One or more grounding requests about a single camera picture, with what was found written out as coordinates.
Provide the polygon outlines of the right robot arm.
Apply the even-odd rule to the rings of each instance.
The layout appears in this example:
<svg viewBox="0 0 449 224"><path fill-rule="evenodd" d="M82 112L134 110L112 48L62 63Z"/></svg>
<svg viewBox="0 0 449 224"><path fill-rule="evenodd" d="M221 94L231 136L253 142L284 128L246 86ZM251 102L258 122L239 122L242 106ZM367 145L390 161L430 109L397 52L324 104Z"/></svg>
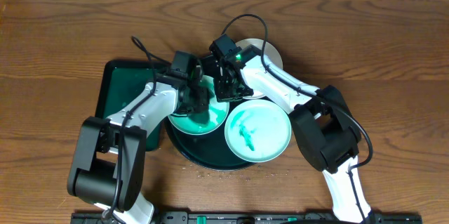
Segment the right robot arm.
<svg viewBox="0 0 449 224"><path fill-rule="evenodd" d="M209 49L220 68L214 79L218 100L237 101L259 91L282 108L303 157L324 175L335 217L368 223L371 207L358 168L372 159L373 144L342 94L334 86L320 89L296 79L275 65L263 48L214 42Z"/></svg>

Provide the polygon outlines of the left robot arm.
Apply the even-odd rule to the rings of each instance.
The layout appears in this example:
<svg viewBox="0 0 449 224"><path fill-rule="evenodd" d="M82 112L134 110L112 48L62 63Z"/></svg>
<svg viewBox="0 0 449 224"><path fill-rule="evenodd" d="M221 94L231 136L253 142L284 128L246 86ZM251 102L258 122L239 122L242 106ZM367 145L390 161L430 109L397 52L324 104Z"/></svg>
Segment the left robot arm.
<svg viewBox="0 0 449 224"><path fill-rule="evenodd" d="M127 106L81 125L67 191L100 207L103 220L151 222L154 205L141 193L147 138L167 116L202 112L209 104L199 66L151 73Z"/></svg>

